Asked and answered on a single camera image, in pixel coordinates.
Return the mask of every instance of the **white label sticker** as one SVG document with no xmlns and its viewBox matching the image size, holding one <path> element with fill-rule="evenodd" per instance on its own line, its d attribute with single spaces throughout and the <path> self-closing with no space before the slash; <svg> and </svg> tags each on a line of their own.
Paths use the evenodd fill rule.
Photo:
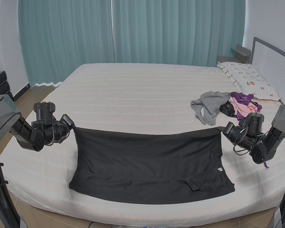
<svg viewBox="0 0 285 228">
<path fill-rule="evenodd" d="M 70 126 L 72 125 L 72 123 L 70 122 L 70 120 L 66 116 L 63 116 L 63 118 Z"/>
</svg>

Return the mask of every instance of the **gray knit garment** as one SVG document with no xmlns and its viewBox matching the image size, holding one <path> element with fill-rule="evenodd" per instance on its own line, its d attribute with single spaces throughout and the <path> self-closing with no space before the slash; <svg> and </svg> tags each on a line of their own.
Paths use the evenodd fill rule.
<svg viewBox="0 0 285 228">
<path fill-rule="evenodd" d="M 191 101 L 191 108 L 203 124 L 212 126 L 215 124 L 220 106 L 225 104 L 229 98 L 230 93 L 228 92 L 209 91 L 201 94 L 199 99 Z"/>
</svg>

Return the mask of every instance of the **black garment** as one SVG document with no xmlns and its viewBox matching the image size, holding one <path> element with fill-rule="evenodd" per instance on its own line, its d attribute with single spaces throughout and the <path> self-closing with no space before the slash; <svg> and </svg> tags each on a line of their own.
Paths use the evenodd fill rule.
<svg viewBox="0 0 285 228">
<path fill-rule="evenodd" d="M 221 105 L 219 111 L 224 113 L 226 116 L 236 117 L 236 115 L 234 114 L 235 113 L 234 107 L 229 101 Z"/>
<path fill-rule="evenodd" d="M 234 192 L 217 128 L 172 135 L 74 128 L 78 164 L 69 188 L 100 199 L 174 204 Z"/>
</svg>

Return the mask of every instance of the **bed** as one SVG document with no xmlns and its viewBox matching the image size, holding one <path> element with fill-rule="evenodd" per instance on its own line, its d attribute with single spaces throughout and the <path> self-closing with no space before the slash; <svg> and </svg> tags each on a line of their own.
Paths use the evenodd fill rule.
<svg viewBox="0 0 285 228">
<path fill-rule="evenodd" d="M 275 64 L 267 66 L 266 55 L 274 60 L 278 58 L 276 54 L 281 54 L 274 50 L 274 58 L 270 54 L 265 55 L 270 48 L 260 41 L 254 41 L 251 62 L 259 63 L 257 60 L 261 60 L 265 71 L 275 73 Z M 277 84 L 274 86 L 278 91 L 285 87 L 276 80 L 270 82 Z M 126 133 L 175 134 L 208 128 L 194 116 L 190 101 L 210 90 L 237 91 L 225 73 L 216 67 L 95 63 L 77 68 L 44 101 L 55 103 L 56 118 L 67 113 L 77 127 Z M 280 92 L 280 95 L 285 103 L 285 94 Z M 263 106 L 263 132 L 266 132 L 280 103 L 271 100 L 258 100 L 258 103 Z M 27 118 L 28 122 L 33 120 L 34 112 Z M 229 121 L 238 124 L 236 118 L 220 113 L 215 126 L 225 126 Z M 222 137 L 222 151 L 222 164 L 236 191 L 209 200 L 169 205 L 111 202 L 70 190 L 68 184 L 77 166 L 77 145 L 73 132 L 62 144 L 45 147 L 41 152 L 24 150 L 12 138 L 0 159 L 4 162 L 2 169 L 9 182 L 8 189 L 25 203 L 108 224 L 198 226 L 279 204 L 285 189 L 285 139 L 275 157 L 267 162 L 269 169 L 256 165 L 249 155 L 237 156 L 225 137 Z"/>
</svg>

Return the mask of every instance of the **pillowcase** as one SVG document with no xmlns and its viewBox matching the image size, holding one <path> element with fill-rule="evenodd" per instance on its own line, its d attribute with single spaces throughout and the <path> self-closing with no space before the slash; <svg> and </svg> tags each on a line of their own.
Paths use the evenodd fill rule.
<svg viewBox="0 0 285 228">
<path fill-rule="evenodd" d="M 255 98 L 278 101 L 277 90 L 263 79 L 251 64 L 224 62 L 217 65 L 230 78 L 236 88 L 245 95 Z"/>
</svg>

